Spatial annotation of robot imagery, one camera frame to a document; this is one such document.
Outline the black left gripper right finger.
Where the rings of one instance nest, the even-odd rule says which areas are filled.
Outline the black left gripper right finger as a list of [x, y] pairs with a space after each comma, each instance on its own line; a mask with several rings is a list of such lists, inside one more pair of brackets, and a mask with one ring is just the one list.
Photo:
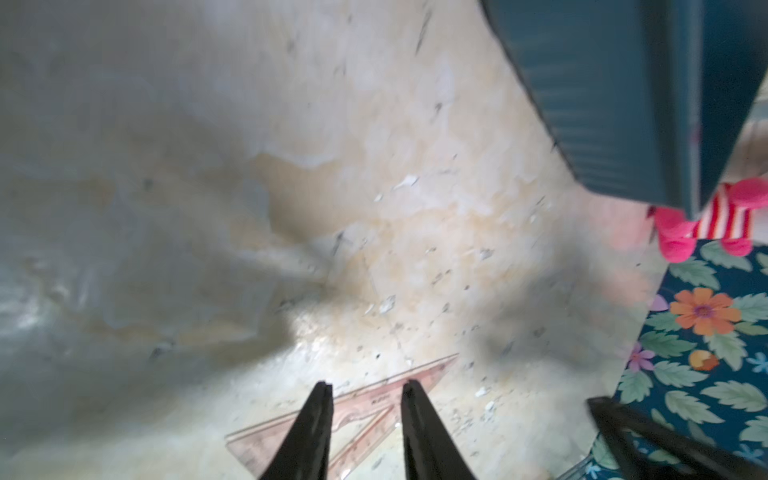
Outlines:
[[417, 380], [403, 386], [401, 417], [408, 480], [475, 478]]

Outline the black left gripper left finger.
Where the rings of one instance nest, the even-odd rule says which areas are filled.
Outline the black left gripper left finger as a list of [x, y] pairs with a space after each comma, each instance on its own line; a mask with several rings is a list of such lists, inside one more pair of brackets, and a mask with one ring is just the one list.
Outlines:
[[326, 480], [333, 414], [333, 387], [317, 382], [260, 479]]

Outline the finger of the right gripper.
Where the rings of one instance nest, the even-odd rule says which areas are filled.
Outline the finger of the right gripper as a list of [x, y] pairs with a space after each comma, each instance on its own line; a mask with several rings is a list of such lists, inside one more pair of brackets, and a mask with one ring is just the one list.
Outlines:
[[[592, 419], [625, 479], [765, 479], [767, 470], [725, 450], [676, 433], [609, 397], [587, 400]], [[657, 464], [635, 448], [634, 432], [679, 460]]]

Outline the brown triangle ruler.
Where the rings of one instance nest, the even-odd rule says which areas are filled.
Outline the brown triangle ruler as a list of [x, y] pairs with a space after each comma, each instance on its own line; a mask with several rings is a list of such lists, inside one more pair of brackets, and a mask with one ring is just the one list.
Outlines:
[[[328, 477], [346, 479], [401, 422], [401, 393], [409, 380], [431, 391], [457, 360], [445, 356], [334, 398], [332, 431], [361, 422], [363, 427], [329, 460]], [[225, 437], [227, 450], [254, 478], [263, 475], [289, 430], [296, 411]]]

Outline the teal plastic storage box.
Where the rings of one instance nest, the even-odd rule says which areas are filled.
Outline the teal plastic storage box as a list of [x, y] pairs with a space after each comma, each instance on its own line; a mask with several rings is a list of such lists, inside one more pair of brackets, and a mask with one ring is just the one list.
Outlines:
[[682, 211], [710, 201], [767, 71], [763, 1], [486, 1], [575, 179]]

